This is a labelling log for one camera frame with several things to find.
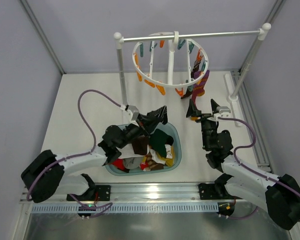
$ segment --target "white table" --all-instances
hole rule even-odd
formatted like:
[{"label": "white table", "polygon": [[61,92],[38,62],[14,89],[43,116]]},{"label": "white table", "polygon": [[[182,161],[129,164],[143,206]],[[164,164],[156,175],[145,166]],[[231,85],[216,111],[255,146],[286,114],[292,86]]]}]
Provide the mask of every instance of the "white table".
[{"label": "white table", "polygon": [[[211,113],[210,98],[213,98],[219,105],[230,107],[226,100],[225,73],[228,72],[212,71],[210,73],[205,86],[206,93],[196,100],[198,108],[203,113]],[[129,104],[137,106],[141,113],[146,114],[167,105],[169,122],[177,129],[181,141],[181,163],[172,171],[138,176],[114,176],[105,167],[92,167],[83,170],[82,173],[89,174],[96,183],[214,181],[221,173],[211,169],[207,163],[206,152],[202,149],[201,126],[185,118],[189,100],[180,100],[173,88],[166,89],[166,95],[162,96],[156,88],[153,89],[144,82],[139,82],[136,73],[126,73],[125,76]],[[166,78],[166,73],[156,73],[156,76],[163,79]],[[175,78],[181,79],[183,76],[186,79],[185,72],[174,73]],[[117,73],[63,75],[42,150],[51,149],[55,154],[69,154],[84,152],[92,147],[91,133],[77,110],[77,99],[87,89],[102,91],[121,103],[121,89]],[[97,142],[101,141],[108,126],[127,123],[117,106],[93,92],[87,93],[82,98],[81,109],[95,131]],[[230,131],[235,147],[251,142],[245,126],[237,127],[234,122],[223,121],[220,123],[219,131],[224,129]],[[239,150],[238,156],[256,165],[256,157],[251,148]]]}]

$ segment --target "metal grate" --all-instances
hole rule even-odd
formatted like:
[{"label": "metal grate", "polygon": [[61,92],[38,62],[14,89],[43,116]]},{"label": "metal grate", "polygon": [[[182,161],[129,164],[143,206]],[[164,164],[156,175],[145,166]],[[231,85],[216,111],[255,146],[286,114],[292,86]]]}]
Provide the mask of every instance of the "metal grate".
[{"label": "metal grate", "polygon": [[[98,213],[97,211],[79,211],[79,204],[34,204],[31,213],[34,214],[73,214],[73,213]],[[219,210],[217,202],[194,203],[115,203],[107,211],[109,214],[143,214],[143,213],[213,213]]]}]

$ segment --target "plastic tub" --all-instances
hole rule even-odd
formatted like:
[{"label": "plastic tub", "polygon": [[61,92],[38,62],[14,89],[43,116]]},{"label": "plastic tub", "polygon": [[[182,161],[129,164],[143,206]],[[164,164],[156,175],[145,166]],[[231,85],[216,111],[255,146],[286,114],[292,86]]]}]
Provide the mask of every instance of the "plastic tub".
[{"label": "plastic tub", "polygon": [[[124,128],[126,125],[119,125],[120,128]],[[135,168],[131,169],[129,173],[125,173],[119,169],[117,169],[113,165],[106,165],[105,168],[113,175],[116,176],[132,176],[132,175],[141,175],[141,174],[156,174],[156,173],[163,173],[167,171],[171,171],[175,169],[181,162],[182,158],[182,152],[181,152],[181,143],[180,143],[180,138],[178,135],[178,132],[176,131],[176,128],[170,124],[167,123],[165,125],[159,123],[156,127],[156,129],[160,129],[163,132],[165,132],[167,135],[170,135],[173,139],[173,148],[174,148],[174,153],[175,153],[175,159],[174,159],[174,165],[169,167],[169,166],[164,166],[164,169],[161,170],[154,170],[154,171],[142,171],[141,168]]]}]

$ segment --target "gray wall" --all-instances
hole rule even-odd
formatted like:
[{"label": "gray wall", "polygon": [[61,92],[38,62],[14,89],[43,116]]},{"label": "gray wall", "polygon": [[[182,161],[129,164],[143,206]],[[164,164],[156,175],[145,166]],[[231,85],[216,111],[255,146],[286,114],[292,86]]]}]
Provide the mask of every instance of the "gray wall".
[{"label": "gray wall", "polygon": [[[117,31],[124,37],[143,37],[161,31],[195,34],[256,30],[262,26],[275,0],[28,2],[66,72],[116,72],[113,34]],[[206,38],[198,39],[198,43],[209,56],[210,69],[223,70],[241,67],[254,38]],[[149,44],[145,44],[145,55],[149,55]],[[127,43],[123,48],[124,65],[128,71],[134,70],[133,47],[134,43]],[[160,59],[154,62],[155,70],[167,69],[167,56],[159,56]],[[180,60],[175,64],[175,69],[185,69],[185,66],[184,58],[183,62]]]},{"label": "gray wall", "polygon": [[0,240],[11,235],[22,170],[40,152],[61,75],[17,0],[0,0]]},{"label": "gray wall", "polygon": [[256,58],[247,87],[278,174],[300,185],[300,0],[287,1]]}]

